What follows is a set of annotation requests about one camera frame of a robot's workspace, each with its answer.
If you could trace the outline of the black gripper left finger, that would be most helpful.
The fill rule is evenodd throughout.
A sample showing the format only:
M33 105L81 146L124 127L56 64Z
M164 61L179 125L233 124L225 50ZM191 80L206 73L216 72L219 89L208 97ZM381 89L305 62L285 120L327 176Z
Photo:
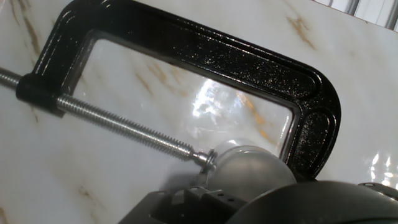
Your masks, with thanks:
M147 194L119 224L226 223L246 202L222 190L195 186Z

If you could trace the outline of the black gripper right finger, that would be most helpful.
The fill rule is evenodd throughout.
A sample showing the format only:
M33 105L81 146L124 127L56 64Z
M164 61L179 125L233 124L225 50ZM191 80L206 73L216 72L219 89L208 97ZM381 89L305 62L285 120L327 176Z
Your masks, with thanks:
M304 182L316 182L317 179L313 177L307 177L305 175L299 174L298 172L295 173L295 179L298 183ZM397 200L397 189L393 189L392 187L388 187L379 183L375 182L364 182L360 183L359 186L367 187L373 191L379 192L380 194L385 195L386 197L392 198Z

